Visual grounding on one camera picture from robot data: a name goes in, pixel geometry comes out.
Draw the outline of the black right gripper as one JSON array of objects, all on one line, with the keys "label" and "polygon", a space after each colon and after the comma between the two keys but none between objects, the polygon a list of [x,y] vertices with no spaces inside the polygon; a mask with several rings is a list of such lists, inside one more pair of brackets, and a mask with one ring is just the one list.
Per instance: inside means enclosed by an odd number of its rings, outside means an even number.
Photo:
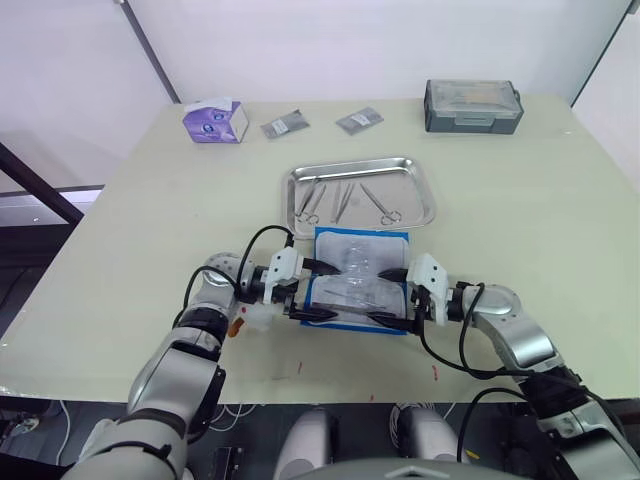
[{"label": "black right gripper", "polygon": [[[405,282],[407,274],[407,268],[390,268],[378,273],[377,276],[391,282]],[[424,323],[430,319],[430,292],[427,288],[423,285],[413,286],[410,304],[414,314],[413,320],[382,311],[370,311],[366,313],[366,316],[385,328],[411,334],[423,333]]]}]

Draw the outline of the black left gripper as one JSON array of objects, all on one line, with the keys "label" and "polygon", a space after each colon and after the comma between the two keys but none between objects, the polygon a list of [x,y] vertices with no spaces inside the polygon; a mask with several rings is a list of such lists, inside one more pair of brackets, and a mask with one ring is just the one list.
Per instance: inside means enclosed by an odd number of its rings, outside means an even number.
[{"label": "black left gripper", "polygon": [[[340,275],[342,271],[321,260],[304,258],[302,268],[309,270],[313,275]],[[323,308],[299,309],[296,303],[296,295],[300,286],[300,280],[294,279],[287,284],[278,285],[278,298],[283,304],[283,315],[291,320],[302,322],[324,323],[337,316],[332,310]]]}]

